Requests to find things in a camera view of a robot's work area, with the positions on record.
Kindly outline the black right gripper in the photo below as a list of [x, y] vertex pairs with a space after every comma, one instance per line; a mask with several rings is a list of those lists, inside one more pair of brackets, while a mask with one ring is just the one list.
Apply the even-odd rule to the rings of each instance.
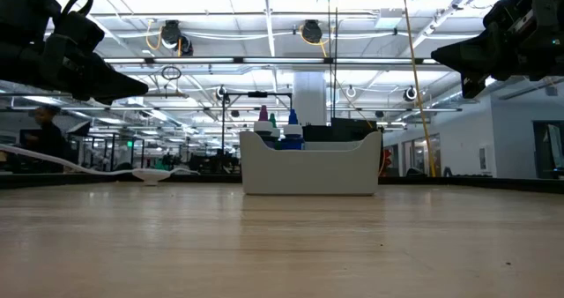
[[486, 80], [564, 77], [564, 0], [500, 0], [478, 36], [440, 47], [431, 58], [461, 73], [462, 95], [474, 98]]

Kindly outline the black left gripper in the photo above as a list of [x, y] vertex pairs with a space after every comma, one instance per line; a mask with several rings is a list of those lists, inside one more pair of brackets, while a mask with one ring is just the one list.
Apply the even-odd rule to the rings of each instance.
[[0, 80], [104, 105], [146, 94], [146, 83], [94, 54], [104, 33], [87, 18], [92, 7], [93, 0], [0, 0]]

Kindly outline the large blue-capped bottle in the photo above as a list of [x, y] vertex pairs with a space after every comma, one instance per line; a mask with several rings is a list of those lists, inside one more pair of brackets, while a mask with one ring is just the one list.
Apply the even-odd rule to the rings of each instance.
[[303, 129], [299, 124], [297, 113], [290, 110], [288, 125], [283, 127], [284, 137], [280, 140], [282, 150], [302, 150], [304, 145]]

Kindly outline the person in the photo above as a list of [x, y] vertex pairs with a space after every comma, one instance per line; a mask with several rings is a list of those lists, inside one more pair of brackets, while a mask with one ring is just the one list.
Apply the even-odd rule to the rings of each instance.
[[66, 142], [58, 126], [53, 122], [59, 107], [44, 105], [34, 110], [34, 120], [39, 129], [25, 134], [25, 149], [63, 159]]

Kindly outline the dark glass doorway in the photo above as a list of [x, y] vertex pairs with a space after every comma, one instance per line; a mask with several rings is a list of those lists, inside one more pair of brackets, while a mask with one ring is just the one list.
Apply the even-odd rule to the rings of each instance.
[[537, 178], [564, 181], [564, 121], [534, 121]]

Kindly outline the black flat screen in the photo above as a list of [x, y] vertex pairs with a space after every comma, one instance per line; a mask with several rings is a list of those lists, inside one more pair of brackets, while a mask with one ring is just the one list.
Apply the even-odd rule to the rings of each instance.
[[311, 125], [302, 127], [306, 142], [353, 142], [361, 141], [377, 131], [376, 124], [366, 120], [332, 118], [330, 126]]

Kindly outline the long linear light fixture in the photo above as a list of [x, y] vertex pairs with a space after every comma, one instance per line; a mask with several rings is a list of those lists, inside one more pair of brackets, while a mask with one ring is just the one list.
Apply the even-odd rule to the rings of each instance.
[[352, 57], [111, 57], [111, 64], [411, 64], [411, 58]]

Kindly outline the white round pillar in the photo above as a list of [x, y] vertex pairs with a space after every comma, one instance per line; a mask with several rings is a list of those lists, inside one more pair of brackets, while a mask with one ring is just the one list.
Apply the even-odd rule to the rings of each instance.
[[323, 71], [296, 71], [293, 74], [293, 109], [299, 123], [327, 123], [326, 82]]

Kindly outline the grey plastic tray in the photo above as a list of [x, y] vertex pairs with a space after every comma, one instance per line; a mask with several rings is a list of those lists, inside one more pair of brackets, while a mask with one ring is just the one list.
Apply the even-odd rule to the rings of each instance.
[[240, 134], [243, 191], [257, 196], [372, 196], [382, 134], [351, 150], [274, 150], [255, 132]]

